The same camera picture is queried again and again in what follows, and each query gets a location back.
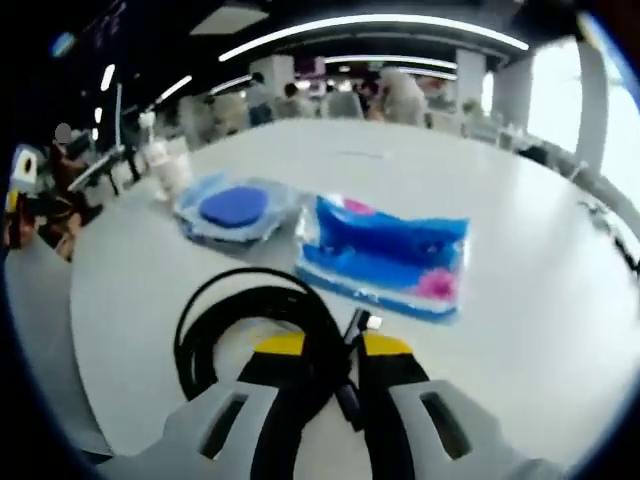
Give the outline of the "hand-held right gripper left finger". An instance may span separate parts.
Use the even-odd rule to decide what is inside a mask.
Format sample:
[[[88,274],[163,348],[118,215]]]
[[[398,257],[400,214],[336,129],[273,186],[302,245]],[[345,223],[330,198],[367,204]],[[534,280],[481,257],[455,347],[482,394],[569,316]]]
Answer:
[[[290,479],[302,433],[313,417],[313,366],[301,332],[255,347],[239,375],[219,379],[213,351],[180,350],[187,399],[171,414],[164,441],[184,479]]]

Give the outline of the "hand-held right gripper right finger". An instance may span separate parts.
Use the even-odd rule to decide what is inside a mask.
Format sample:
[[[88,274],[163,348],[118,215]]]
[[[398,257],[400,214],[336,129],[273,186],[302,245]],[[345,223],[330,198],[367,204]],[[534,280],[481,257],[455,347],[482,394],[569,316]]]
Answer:
[[[500,479],[497,419],[454,385],[431,380],[402,340],[358,341],[365,442],[374,479]]]

